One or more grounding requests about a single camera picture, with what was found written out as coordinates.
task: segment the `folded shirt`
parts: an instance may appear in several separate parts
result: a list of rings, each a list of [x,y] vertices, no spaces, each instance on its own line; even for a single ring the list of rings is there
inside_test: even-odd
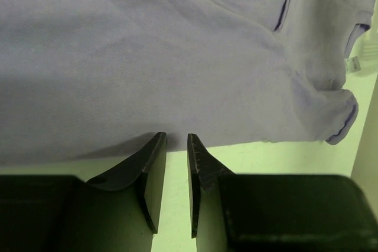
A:
[[[0,163],[167,132],[338,143],[343,58],[375,0],[0,0]]]

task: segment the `light green surface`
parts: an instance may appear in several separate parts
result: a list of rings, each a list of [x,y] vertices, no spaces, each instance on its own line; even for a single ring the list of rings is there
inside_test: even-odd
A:
[[[324,173],[350,176],[376,77],[375,70],[361,71],[347,76],[344,87],[352,90],[356,96],[359,102],[359,115],[347,137],[336,146],[320,142],[275,144],[258,142],[209,150],[235,172]],[[159,233],[154,237],[153,252],[195,251],[195,241],[190,238],[186,158],[186,152],[169,153],[167,156]],[[121,160],[123,158],[16,166],[2,168],[0,174],[74,174],[86,181]]]

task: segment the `purple cloth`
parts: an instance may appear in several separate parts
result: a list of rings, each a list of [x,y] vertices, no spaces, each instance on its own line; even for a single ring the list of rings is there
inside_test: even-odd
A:
[[[341,89],[344,54],[373,6],[0,0],[0,162],[132,149],[152,132],[167,132],[170,150],[190,132],[206,146],[336,144],[358,110]]]

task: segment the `cloth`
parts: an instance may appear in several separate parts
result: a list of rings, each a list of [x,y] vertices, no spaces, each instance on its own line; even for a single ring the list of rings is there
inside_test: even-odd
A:
[[[0,0],[0,163],[132,148],[154,132],[170,150],[191,132],[206,146],[336,144],[358,111],[343,58],[373,6]]]

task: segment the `white label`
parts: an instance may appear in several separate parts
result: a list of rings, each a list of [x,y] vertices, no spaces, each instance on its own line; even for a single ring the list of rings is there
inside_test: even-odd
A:
[[[347,73],[353,73],[361,70],[360,61],[357,56],[345,59],[345,67],[347,69]]]

